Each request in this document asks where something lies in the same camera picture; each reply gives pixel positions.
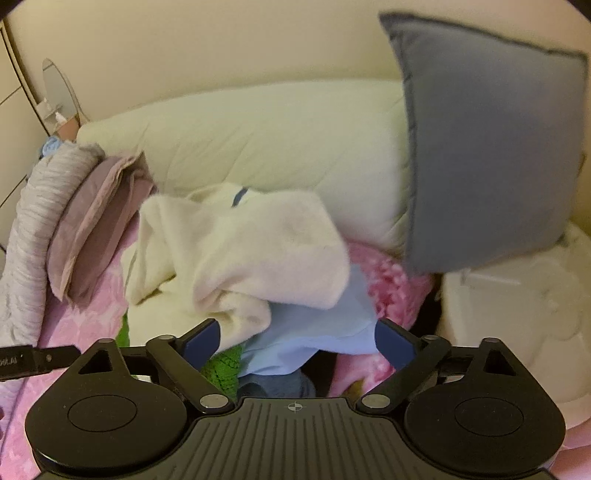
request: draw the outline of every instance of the beige blanket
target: beige blanket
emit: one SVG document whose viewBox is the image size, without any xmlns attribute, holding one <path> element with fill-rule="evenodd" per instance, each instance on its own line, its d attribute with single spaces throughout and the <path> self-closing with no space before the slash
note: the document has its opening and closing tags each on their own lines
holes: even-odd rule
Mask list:
<svg viewBox="0 0 591 480">
<path fill-rule="evenodd" d="M 249 190 L 232 207 L 240 190 L 225 183 L 143 204 L 138 240 L 122 257 L 131 345 L 214 317 L 222 351 L 269 326 L 268 301 L 338 301 L 349 257 L 316 194 Z"/>
</svg>

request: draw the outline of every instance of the wall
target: wall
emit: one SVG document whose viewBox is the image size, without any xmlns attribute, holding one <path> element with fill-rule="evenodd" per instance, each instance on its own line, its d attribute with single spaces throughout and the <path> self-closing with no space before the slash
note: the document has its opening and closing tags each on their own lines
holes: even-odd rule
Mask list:
<svg viewBox="0 0 591 480">
<path fill-rule="evenodd" d="M 43 96 L 41 62 L 49 57 L 85 114 L 101 119 L 223 86 L 398 77 L 376 19 L 383 9 L 591 52 L 591 24 L 566 0 L 24 0 L 7 23 L 33 91 Z M 591 161 L 574 215 L 591 233 Z"/>
</svg>

